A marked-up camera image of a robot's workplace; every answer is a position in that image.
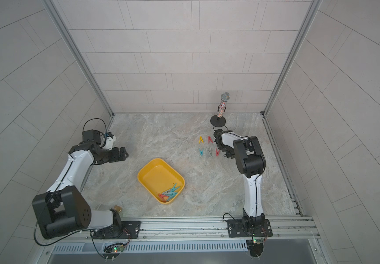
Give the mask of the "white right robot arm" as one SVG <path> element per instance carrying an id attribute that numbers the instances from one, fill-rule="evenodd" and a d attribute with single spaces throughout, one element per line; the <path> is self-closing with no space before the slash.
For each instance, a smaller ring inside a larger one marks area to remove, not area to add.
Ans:
<path id="1" fill-rule="evenodd" d="M 238 172 L 244 177 L 245 204 L 243 217 L 254 224 L 265 219 L 261 204 L 261 180 L 266 159 L 256 136 L 240 136 L 231 130 L 214 131 L 217 148 L 226 158 L 235 160 Z"/>

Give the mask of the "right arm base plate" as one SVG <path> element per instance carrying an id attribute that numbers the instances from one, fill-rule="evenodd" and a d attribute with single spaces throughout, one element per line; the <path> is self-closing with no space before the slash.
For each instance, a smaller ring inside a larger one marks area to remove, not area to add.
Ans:
<path id="1" fill-rule="evenodd" d="M 272 227 L 268 219 L 260 220 L 254 227 L 248 227 L 248 224 L 242 220 L 226 220 L 228 236 L 230 238 L 270 238 L 273 236 Z"/>

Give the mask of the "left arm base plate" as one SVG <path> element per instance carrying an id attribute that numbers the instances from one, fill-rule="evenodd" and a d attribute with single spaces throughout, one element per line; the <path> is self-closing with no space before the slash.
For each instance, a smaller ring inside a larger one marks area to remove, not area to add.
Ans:
<path id="1" fill-rule="evenodd" d="M 124 221 L 121 226 L 112 225 L 92 232 L 92 238 L 98 240 L 137 239 L 141 221 Z"/>

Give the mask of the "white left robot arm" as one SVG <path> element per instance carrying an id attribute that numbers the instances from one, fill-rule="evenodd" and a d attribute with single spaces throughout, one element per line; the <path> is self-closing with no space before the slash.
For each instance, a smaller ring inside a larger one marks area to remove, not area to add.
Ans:
<path id="1" fill-rule="evenodd" d="M 91 166 L 124 161 L 128 156 L 125 147 L 103 149 L 94 141 L 73 146 L 58 179 L 32 201 L 42 236 L 53 239 L 85 229 L 95 231 L 98 239 L 122 235 L 123 224 L 117 210 L 92 210 L 81 188 Z"/>

